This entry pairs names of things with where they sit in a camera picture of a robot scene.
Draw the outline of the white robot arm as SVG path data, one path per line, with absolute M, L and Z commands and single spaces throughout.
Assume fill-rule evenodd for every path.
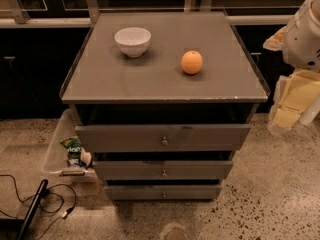
M 306 0 L 263 47 L 281 51 L 284 62 L 294 68 L 276 83 L 268 130 L 282 134 L 297 122 L 309 125 L 320 111 L 320 0 Z

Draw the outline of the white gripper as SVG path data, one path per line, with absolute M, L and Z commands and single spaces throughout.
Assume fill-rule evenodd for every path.
M 285 32 L 286 27 L 279 29 L 263 43 L 263 48 L 281 51 Z M 289 77 L 281 76 L 273 100 L 269 131 L 290 131 L 297 122 L 308 126 L 320 112 L 320 73 L 296 69 Z

